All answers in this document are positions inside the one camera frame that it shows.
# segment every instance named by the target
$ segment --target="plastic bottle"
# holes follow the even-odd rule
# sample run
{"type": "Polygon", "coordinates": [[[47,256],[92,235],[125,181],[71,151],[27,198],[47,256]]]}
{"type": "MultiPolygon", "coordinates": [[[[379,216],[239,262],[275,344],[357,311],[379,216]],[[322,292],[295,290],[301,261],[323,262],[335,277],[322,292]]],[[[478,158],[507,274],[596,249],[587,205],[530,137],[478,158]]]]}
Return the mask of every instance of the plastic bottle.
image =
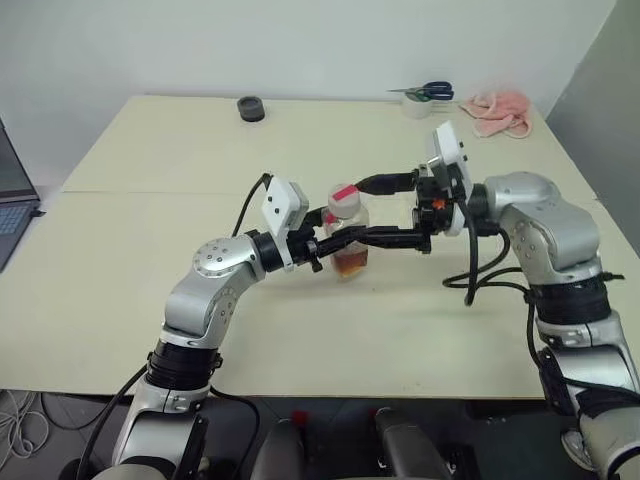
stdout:
{"type": "MultiPolygon", "coordinates": [[[[329,192],[327,207],[322,211],[322,224],[327,236],[352,225],[368,225],[369,212],[362,205],[360,192],[353,185],[336,185],[329,192]]],[[[353,242],[331,256],[331,264],[342,277],[351,277],[367,265],[368,247],[353,242]]]]}

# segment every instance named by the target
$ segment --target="laptop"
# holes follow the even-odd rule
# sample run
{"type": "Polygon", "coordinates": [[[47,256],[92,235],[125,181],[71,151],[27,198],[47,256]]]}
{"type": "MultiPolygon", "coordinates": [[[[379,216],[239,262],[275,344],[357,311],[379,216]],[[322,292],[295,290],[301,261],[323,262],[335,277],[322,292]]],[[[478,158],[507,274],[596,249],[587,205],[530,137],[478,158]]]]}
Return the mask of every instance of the laptop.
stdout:
{"type": "Polygon", "coordinates": [[[31,219],[40,216],[40,198],[0,120],[0,272],[31,219]]]}

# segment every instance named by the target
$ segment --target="cloth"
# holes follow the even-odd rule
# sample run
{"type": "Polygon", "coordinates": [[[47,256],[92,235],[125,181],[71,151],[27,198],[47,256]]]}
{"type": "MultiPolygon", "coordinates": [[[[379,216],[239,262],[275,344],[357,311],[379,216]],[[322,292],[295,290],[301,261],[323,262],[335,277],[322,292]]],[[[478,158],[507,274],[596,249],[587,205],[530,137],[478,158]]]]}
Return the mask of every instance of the cloth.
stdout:
{"type": "Polygon", "coordinates": [[[503,132],[513,138],[525,138],[531,133],[529,99],[520,92],[492,92],[460,104],[460,108],[476,118],[474,133],[490,137],[503,132]]]}

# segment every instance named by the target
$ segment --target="black tape roll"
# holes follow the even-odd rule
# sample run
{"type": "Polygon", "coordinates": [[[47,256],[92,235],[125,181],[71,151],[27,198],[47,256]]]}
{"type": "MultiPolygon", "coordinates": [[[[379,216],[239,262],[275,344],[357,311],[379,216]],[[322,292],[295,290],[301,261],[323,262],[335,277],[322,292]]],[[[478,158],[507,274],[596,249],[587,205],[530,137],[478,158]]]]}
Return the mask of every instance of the black tape roll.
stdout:
{"type": "Polygon", "coordinates": [[[258,97],[242,97],[238,100],[238,111],[245,122],[259,122],[264,118],[264,106],[258,97]]]}

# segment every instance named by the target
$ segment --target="orange liquid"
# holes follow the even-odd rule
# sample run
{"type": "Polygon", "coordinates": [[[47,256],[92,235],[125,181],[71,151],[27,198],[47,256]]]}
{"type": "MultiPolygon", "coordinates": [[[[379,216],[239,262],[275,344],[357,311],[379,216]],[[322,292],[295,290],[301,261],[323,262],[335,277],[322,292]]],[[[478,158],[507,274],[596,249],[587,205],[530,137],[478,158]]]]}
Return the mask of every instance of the orange liquid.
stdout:
{"type": "Polygon", "coordinates": [[[358,253],[332,255],[331,261],[341,277],[350,277],[367,266],[368,250],[358,253]]]}

